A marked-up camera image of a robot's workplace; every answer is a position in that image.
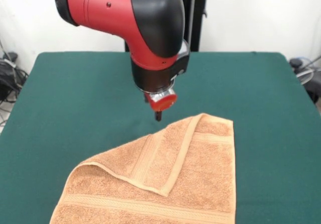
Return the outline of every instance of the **green felt surface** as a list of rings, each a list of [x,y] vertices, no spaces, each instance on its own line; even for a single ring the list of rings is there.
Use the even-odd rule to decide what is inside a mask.
[[[80,161],[209,113],[234,121],[237,223],[320,223],[321,118],[282,55],[193,53],[175,90],[157,123],[128,54],[41,54],[0,137],[0,222],[49,223]]]

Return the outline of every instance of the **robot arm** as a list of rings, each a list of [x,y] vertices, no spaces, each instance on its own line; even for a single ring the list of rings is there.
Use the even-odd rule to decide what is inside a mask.
[[[127,42],[134,82],[160,120],[160,113],[176,101],[174,80],[186,71],[189,59],[183,1],[56,0],[56,6],[65,21]]]

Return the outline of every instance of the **white wall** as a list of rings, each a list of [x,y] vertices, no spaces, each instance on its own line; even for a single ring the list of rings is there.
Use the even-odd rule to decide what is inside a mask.
[[[202,51],[321,53],[321,0],[207,0],[207,13]],[[0,0],[0,37],[27,71],[44,51],[123,51],[116,36],[64,22],[54,0]]]

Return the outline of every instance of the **black stand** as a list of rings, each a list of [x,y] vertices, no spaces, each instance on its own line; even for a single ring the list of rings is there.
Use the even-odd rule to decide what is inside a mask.
[[[202,31],[203,15],[206,16],[206,0],[183,0],[185,8],[184,39],[189,43],[192,52],[198,52]]]

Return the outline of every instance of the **orange towel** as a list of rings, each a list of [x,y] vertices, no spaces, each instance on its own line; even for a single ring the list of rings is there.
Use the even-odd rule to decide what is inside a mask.
[[[233,122],[206,114],[93,156],[51,224],[235,223]]]

